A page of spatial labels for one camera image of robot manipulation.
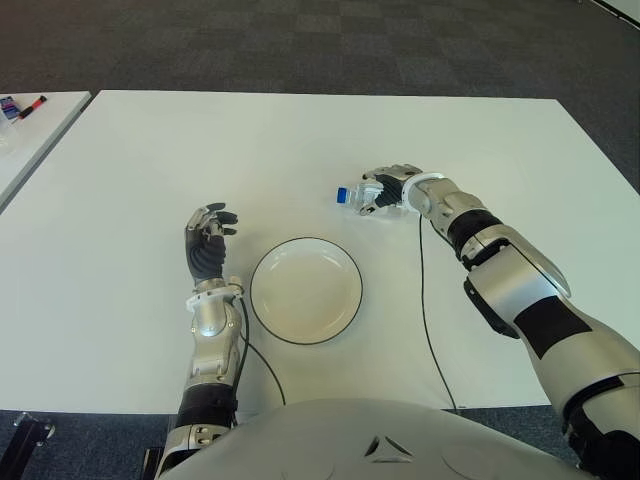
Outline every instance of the black glove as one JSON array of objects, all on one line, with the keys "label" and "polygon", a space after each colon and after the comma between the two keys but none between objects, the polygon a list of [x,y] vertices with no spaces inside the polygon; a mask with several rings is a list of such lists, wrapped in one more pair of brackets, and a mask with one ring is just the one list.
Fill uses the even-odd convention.
[{"label": "black glove", "polygon": [[383,190],[376,197],[376,205],[378,208],[395,205],[402,201],[402,182],[390,175],[376,175],[376,181],[382,184]]},{"label": "black glove", "polygon": [[224,207],[224,203],[213,203],[199,209],[185,228],[187,264],[195,283],[222,278],[226,253],[223,235],[236,233],[224,225],[238,223],[235,214],[219,211]]}]

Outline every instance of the silver robot arm segment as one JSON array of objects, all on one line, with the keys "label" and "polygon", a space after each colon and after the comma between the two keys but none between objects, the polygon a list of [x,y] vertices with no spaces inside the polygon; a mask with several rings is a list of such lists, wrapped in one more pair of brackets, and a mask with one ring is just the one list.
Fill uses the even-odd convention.
[{"label": "silver robot arm segment", "polygon": [[469,299],[496,332],[524,342],[581,467],[605,479],[638,478],[640,352],[574,307],[560,270],[448,178],[411,165],[365,178],[380,181],[387,195],[361,214],[409,205],[453,247],[469,271]]},{"label": "silver robot arm segment", "polygon": [[212,204],[196,210],[185,228],[187,264],[195,283],[187,300],[195,349],[156,478],[228,432],[237,409],[242,321],[232,302],[243,290],[239,279],[231,277],[227,284],[222,278],[224,235],[235,233],[224,225],[237,223],[222,208],[224,204]]}]

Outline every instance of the white plate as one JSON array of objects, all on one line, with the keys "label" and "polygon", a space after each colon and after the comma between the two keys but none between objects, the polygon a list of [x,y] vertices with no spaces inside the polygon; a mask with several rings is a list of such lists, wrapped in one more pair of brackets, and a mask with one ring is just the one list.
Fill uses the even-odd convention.
[{"label": "white plate", "polygon": [[251,279],[251,303],[260,323],[291,343],[310,345],[335,337],[358,311],[362,278],[337,245],[298,238],[267,253]]}]

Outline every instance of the plastic water bottle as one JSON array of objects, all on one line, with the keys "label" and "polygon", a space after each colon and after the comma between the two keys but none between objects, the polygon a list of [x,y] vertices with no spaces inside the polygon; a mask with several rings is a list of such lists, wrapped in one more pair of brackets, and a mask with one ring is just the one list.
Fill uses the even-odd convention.
[{"label": "plastic water bottle", "polygon": [[7,157],[16,148],[18,132],[0,111],[0,158]]},{"label": "plastic water bottle", "polygon": [[382,192],[382,184],[376,181],[365,180],[355,187],[339,187],[336,202],[355,211],[373,202]]}]

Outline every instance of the gray carpet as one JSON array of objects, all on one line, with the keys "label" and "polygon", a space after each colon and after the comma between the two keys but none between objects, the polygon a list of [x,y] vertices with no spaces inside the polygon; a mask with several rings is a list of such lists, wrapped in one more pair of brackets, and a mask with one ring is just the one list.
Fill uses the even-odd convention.
[{"label": "gray carpet", "polygon": [[[556,98],[640,188],[640,33],[589,2],[3,0],[2,12],[3,92]],[[464,415],[575,463],[549,407]],[[0,412],[0,452],[13,416]],[[36,451],[27,479],[136,478],[167,423],[50,417],[58,431]]]}]

